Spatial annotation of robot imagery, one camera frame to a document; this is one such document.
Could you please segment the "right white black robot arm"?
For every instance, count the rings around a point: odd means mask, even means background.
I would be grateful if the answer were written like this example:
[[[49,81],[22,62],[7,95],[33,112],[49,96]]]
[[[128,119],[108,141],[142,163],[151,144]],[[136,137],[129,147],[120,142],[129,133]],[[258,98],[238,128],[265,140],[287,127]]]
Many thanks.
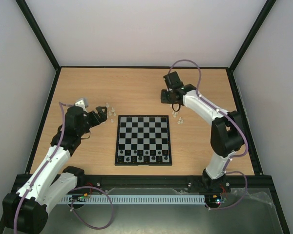
[[[243,130],[242,117],[237,111],[228,112],[205,98],[193,85],[161,90],[161,102],[185,106],[211,125],[210,145],[213,155],[203,170],[202,184],[214,191],[223,182],[227,166],[235,157],[248,153],[248,142]]]

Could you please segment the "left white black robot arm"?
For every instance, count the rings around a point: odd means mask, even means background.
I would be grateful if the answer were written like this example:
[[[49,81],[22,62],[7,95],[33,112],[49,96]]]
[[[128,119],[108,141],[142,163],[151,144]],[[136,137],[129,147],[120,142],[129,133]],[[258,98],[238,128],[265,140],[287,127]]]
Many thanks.
[[[60,200],[81,185],[84,170],[67,167],[56,178],[81,144],[83,135],[107,120],[107,108],[96,107],[87,112],[85,104],[59,104],[62,124],[52,138],[50,147],[41,164],[31,177],[15,193],[8,193],[3,201],[4,224],[16,234],[39,234],[44,229],[48,216]]]

